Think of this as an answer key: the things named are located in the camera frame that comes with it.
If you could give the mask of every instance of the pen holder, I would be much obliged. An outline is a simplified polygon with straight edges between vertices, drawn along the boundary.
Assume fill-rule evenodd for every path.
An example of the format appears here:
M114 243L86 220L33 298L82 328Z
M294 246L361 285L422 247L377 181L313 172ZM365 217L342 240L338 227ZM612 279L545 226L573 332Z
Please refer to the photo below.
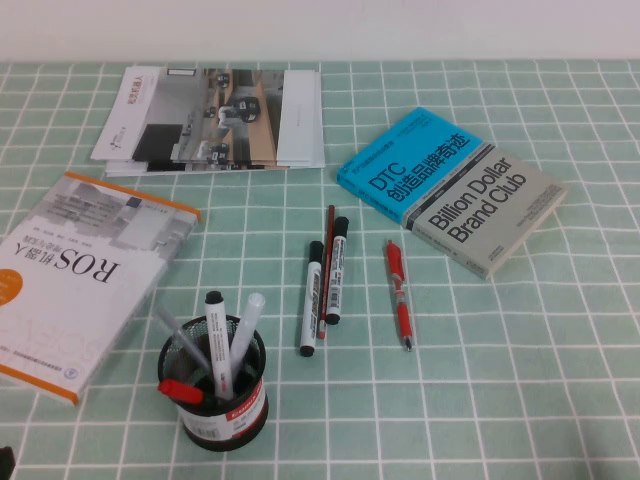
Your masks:
M229 345L238 326L238 318L227 315ZM210 360L206 317L184 324L185 333ZM262 375L267 363L264 343L253 334L240 373L233 383L235 397L223 402L215 397L213 382L189 356L179 341L171 337L162 347L158 359L158 379L171 378L197 387L205 394L200 405L174 401L184 430L197 445L215 452L235 450L253 440L264 426L269 402Z

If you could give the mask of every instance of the blue book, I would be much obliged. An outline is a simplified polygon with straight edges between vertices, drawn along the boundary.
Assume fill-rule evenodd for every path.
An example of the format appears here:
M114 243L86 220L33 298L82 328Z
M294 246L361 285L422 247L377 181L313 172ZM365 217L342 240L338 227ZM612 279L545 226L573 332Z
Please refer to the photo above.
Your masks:
M424 108L345 163L337 180L483 278L567 194L550 175Z

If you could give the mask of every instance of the book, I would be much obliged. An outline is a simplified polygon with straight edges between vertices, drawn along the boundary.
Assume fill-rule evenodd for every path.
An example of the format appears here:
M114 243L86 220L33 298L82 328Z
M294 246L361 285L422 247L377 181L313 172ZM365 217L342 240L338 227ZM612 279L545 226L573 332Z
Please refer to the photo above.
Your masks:
M92 152L107 176L321 168L320 74L128 67Z
M199 219L65 173L0 244L0 374L77 404Z
M552 176L424 108L345 163L337 180L483 278L567 194Z

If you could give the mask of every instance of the white wall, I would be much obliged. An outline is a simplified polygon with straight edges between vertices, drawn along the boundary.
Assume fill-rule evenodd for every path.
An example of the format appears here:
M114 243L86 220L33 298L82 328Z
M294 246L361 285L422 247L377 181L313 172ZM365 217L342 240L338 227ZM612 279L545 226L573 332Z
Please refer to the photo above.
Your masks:
M638 0L0 0L0 61L640 57Z

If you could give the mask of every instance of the red marker cap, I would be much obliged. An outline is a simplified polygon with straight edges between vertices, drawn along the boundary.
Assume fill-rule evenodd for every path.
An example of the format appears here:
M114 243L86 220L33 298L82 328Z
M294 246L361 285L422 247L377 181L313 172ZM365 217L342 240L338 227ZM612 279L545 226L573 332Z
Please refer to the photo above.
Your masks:
M202 390L170 378L160 382L158 391L171 400L188 403L190 405L200 405L204 401L204 393Z

